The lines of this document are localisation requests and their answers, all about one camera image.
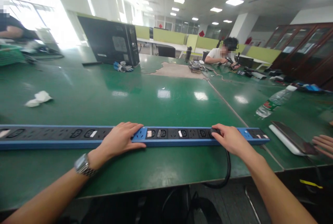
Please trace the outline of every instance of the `green table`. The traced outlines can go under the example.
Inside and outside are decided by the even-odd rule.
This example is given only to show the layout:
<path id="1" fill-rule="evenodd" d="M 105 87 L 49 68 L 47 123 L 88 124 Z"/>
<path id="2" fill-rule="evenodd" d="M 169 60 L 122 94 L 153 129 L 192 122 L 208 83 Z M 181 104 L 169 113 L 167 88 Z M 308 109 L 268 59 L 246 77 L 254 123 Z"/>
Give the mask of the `green table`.
<path id="1" fill-rule="evenodd" d="M 0 67 L 1 124 L 116 125 L 132 121 L 147 126 L 211 126 L 242 121 L 207 81 L 148 75 L 162 62 L 183 60 L 142 55 L 141 65 L 121 73 L 112 65 L 84 68 L 95 61 L 89 48 L 63 51 L 65 58 L 37 65 Z M 24 104 L 45 90 L 54 99 L 34 108 Z M 276 172 L 282 168 L 263 147 L 255 147 Z M 47 187 L 89 150 L 0 152 L 0 209 L 17 208 Z M 222 147 L 147 148 L 114 159 L 79 197 L 169 187 L 223 179 Z M 231 177 L 249 176 L 231 156 Z"/>
<path id="2" fill-rule="evenodd" d="M 221 76 L 211 77 L 212 72 L 209 72 L 206 76 L 210 78 L 210 83 L 249 127 L 259 127 L 269 135 L 271 141 L 266 147 L 284 169 L 313 166 L 304 157 L 292 154 L 269 129 L 269 125 L 271 121 L 284 122 L 307 142 L 310 142 L 315 135 L 333 136 L 333 127 L 328 124 L 333 120 L 333 107 L 316 102 L 332 101 L 332 96 L 295 91 L 284 106 L 262 119 L 256 115 L 256 109 L 285 87 L 271 80 L 258 80 L 231 73 L 227 67 L 216 65 L 212 67 L 218 74 L 223 75 L 225 81 L 222 81 Z M 312 159 L 318 166 L 333 164 L 333 160 L 325 155 L 313 156 Z"/>

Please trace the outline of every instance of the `hand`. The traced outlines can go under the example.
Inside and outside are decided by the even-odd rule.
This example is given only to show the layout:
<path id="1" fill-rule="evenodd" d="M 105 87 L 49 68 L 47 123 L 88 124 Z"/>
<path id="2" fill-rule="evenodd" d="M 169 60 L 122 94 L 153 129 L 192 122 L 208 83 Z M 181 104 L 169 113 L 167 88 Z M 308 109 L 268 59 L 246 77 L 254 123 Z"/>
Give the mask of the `hand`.
<path id="1" fill-rule="evenodd" d="M 333 159 L 333 138 L 326 136 L 326 135 L 320 135 L 313 137 L 312 142 L 314 144 L 317 144 L 318 146 L 324 148 L 325 150 L 321 149 L 318 146 L 315 146 L 315 149 L 317 149 L 319 152 L 323 153 L 324 155 L 328 156 L 329 158 Z"/>
<path id="2" fill-rule="evenodd" d="M 137 123 L 119 123 L 104 138 L 102 143 L 89 153 L 91 167 L 99 168 L 114 156 L 129 150 L 145 148 L 146 145 L 144 143 L 131 142 L 131 137 L 142 127 L 142 124 Z"/>
<path id="3" fill-rule="evenodd" d="M 224 57 L 220 58 L 220 63 L 224 64 L 226 63 L 228 60 Z"/>
<path id="4" fill-rule="evenodd" d="M 221 131 L 221 135 L 218 133 L 212 133 L 212 136 L 226 150 L 238 156 L 242 160 L 257 153 L 237 128 L 224 126 L 220 123 L 213 125 L 212 127 Z"/>

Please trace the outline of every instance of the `plastic water bottle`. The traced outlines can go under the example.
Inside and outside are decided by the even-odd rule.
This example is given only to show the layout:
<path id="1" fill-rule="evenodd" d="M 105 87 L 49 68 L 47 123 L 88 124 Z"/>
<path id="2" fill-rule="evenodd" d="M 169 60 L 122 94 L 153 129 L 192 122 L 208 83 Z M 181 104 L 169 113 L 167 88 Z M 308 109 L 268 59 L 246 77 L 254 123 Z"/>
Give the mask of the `plastic water bottle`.
<path id="1" fill-rule="evenodd" d="M 275 93 L 257 109 L 257 115 L 261 116 L 262 118 L 268 117 L 278 107 L 285 104 L 285 102 L 288 101 L 288 99 L 291 97 L 292 92 L 296 89 L 296 87 L 289 85 L 286 89 Z"/>

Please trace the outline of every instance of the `computer case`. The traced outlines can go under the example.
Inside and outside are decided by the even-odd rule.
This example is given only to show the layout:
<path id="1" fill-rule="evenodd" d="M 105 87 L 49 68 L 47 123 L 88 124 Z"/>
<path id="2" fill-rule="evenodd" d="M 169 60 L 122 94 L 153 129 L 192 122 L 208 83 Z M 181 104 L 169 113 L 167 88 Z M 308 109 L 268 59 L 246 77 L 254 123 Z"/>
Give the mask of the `computer case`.
<path id="1" fill-rule="evenodd" d="M 78 16 L 97 61 L 136 67 L 140 63 L 135 26 Z"/>

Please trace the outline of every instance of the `wristwatch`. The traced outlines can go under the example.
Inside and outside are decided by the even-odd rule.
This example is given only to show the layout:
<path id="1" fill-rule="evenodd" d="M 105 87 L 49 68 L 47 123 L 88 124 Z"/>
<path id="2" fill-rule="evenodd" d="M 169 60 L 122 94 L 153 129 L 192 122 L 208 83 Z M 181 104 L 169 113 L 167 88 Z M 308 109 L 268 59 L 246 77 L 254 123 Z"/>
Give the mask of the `wristwatch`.
<path id="1" fill-rule="evenodd" d="M 87 154 L 83 154 L 76 160 L 74 168 L 76 173 L 83 174 L 88 177 L 92 177 L 97 172 L 97 170 L 89 168 L 89 159 Z"/>

